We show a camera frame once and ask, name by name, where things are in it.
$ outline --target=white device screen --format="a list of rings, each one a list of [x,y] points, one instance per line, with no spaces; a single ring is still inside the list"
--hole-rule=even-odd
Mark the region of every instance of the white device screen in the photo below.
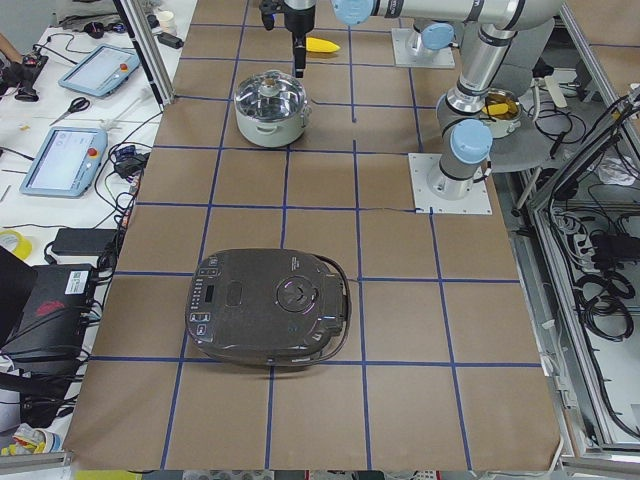
[[[51,137],[29,186],[48,190],[71,190],[94,136],[95,133],[92,132],[56,132]]]
[[[105,82],[121,73],[120,65],[131,57],[131,53],[103,48],[67,78],[67,81],[89,90],[99,90]]]

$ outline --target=person's arm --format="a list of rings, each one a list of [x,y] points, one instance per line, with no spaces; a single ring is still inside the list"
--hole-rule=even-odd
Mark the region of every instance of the person's arm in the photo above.
[[[22,62],[22,55],[20,54],[20,52],[18,52],[15,47],[11,45],[11,42],[9,42],[9,40],[7,40],[5,36],[2,35],[2,33],[0,33],[0,52],[2,52],[2,54],[12,62]]]

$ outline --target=tape roll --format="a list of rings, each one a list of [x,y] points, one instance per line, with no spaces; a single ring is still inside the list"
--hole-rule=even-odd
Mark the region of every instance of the tape roll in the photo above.
[[[20,260],[26,260],[31,253],[31,242],[15,230],[0,231],[0,247],[10,251]]]

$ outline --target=barcode sticker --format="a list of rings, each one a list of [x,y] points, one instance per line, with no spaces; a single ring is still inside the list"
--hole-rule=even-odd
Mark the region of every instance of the barcode sticker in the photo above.
[[[67,281],[67,288],[64,291],[65,295],[79,295],[84,293],[84,287],[87,285],[87,279],[89,278],[89,272],[71,272],[69,274],[69,280]]]

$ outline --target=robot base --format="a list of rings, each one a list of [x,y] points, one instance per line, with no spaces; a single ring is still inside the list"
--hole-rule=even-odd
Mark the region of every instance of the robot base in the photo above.
[[[391,38],[393,39],[393,53],[398,67],[415,68],[455,68],[456,62],[453,59],[451,48],[446,47],[437,52],[424,51],[422,55],[414,56],[407,50],[407,39],[413,30],[410,28],[393,28]]]
[[[484,182],[472,184],[471,190],[460,200],[439,197],[427,184],[427,174],[440,161],[440,154],[410,153],[411,186],[413,203],[420,213],[454,213],[461,215],[491,215],[491,203]]]

